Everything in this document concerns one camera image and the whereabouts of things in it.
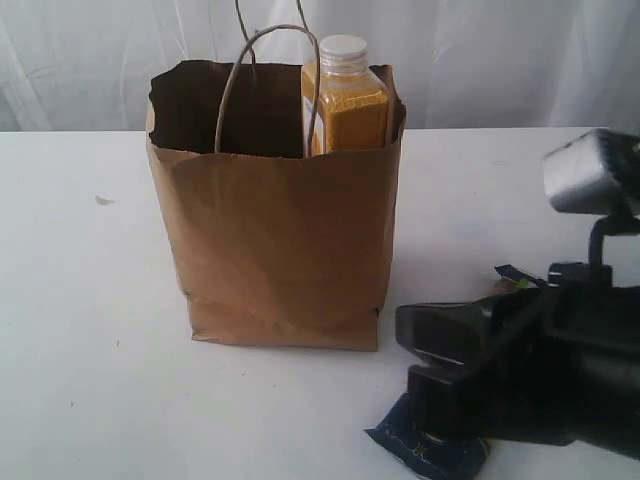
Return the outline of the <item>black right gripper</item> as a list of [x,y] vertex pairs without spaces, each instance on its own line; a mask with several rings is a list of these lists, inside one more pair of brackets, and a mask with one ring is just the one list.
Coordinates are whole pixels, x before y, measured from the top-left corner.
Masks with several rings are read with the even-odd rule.
[[556,263],[548,280],[513,310],[497,299],[396,308],[396,341],[419,358],[462,365],[477,354],[464,374],[409,368],[417,426],[441,440],[583,441],[638,458],[638,288],[613,286],[595,262]]

